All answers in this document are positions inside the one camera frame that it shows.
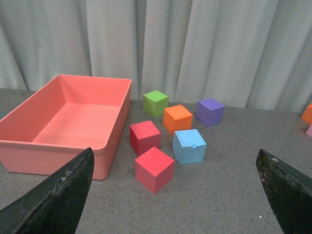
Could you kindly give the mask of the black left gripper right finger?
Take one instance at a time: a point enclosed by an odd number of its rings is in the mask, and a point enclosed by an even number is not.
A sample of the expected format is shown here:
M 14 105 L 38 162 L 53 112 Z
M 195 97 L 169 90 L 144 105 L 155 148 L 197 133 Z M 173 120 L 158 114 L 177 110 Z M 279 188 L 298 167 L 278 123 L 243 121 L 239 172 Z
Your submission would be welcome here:
M 270 207 L 285 234 L 312 232 L 312 179 L 261 149 L 258 174 Z

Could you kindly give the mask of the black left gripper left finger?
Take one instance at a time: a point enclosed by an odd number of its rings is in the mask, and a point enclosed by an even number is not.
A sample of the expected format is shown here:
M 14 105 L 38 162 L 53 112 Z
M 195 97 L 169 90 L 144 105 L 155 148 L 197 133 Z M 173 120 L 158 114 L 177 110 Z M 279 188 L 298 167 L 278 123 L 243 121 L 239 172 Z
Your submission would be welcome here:
M 0 212 L 2 234 L 73 234 L 94 172 L 87 148 Z

